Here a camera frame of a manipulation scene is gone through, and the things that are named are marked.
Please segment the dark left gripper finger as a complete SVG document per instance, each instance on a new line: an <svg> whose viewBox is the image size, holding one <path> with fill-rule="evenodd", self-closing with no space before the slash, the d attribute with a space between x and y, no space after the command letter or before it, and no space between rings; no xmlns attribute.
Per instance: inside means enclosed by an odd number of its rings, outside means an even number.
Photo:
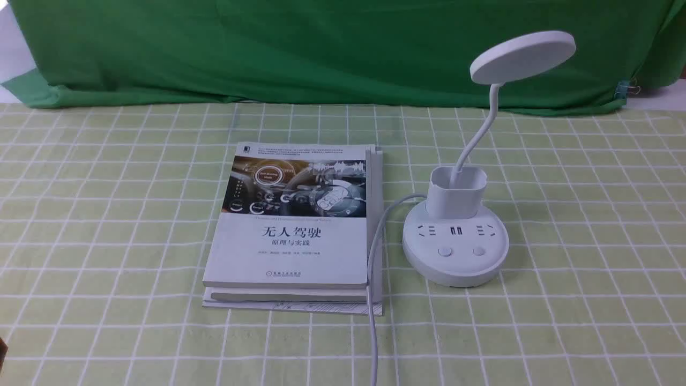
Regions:
<svg viewBox="0 0 686 386"><path fill-rule="evenodd" d="M0 366L3 366L5 357L8 353L8 346L2 338L0 338Z"/></svg>

